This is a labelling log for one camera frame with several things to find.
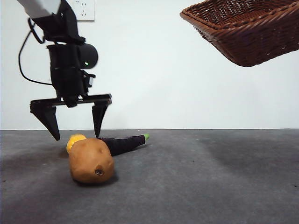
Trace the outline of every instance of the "brown woven basket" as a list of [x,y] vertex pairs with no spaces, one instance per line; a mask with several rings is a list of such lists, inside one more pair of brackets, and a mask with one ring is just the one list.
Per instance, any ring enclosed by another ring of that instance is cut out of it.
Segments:
[[180,16],[240,66],[299,49],[299,1],[206,0]]

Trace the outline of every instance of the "potato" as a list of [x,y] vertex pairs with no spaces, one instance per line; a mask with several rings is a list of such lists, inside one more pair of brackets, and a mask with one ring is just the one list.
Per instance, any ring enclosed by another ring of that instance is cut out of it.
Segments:
[[113,176],[114,160],[108,146],[99,139],[84,139],[73,144],[69,152],[70,172],[82,183],[101,183]]

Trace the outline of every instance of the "toy eggplant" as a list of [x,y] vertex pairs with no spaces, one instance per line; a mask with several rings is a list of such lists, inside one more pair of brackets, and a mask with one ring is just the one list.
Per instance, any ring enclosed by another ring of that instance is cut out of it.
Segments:
[[117,138],[86,138],[72,135],[67,143],[71,176],[82,183],[102,183],[114,173],[113,156],[134,150],[143,145],[148,134]]

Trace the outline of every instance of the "gray carpet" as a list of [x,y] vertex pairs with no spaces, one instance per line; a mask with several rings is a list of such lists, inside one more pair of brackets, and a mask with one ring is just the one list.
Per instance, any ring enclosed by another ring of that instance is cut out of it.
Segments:
[[[77,131],[94,137],[93,131]],[[149,133],[102,185],[71,179],[76,131],[1,131],[2,224],[298,224],[299,130]]]

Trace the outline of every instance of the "electrical socket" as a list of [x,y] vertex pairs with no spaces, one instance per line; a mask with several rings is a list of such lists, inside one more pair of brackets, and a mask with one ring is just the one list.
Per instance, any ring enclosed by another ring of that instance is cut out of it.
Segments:
[[94,0],[68,0],[78,21],[94,21]]

